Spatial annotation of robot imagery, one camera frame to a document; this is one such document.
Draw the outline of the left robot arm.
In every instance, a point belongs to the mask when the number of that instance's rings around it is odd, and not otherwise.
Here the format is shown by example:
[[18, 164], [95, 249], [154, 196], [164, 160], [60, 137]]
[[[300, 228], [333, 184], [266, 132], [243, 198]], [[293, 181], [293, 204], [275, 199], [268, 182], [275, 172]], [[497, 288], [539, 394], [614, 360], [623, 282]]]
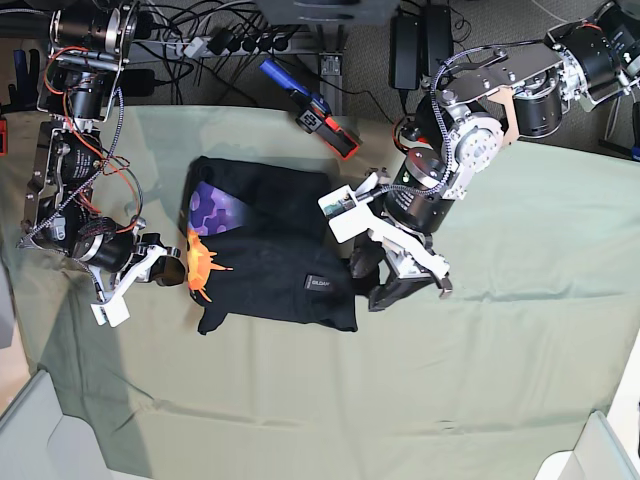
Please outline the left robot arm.
[[519, 138], [556, 132], [573, 104], [585, 111], [639, 86], [639, 5], [607, 1], [590, 16], [540, 40], [505, 44], [468, 63], [446, 59], [417, 107], [416, 137], [393, 178], [370, 175], [356, 197], [381, 225], [359, 234], [349, 261], [372, 312], [429, 285], [451, 291], [436, 273], [432, 237], [472, 178]]

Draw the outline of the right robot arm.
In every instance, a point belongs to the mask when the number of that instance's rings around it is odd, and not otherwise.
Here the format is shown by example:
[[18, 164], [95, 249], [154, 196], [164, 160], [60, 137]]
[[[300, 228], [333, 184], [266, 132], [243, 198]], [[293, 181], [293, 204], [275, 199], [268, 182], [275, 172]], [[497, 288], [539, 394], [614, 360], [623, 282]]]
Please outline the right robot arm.
[[[53, 11], [50, 51], [37, 108], [48, 114], [39, 131], [27, 184], [20, 249], [69, 258], [92, 278], [99, 300], [127, 274], [140, 283], [181, 284], [180, 251], [145, 232], [144, 196], [117, 144], [105, 145], [99, 123], [124, 110], [121, 79], [140, 24], [137, 1], [74, 1]], [[119, 223], [92, 202], [101, 176], [116, 175], [134, 200], [129, 221]]]

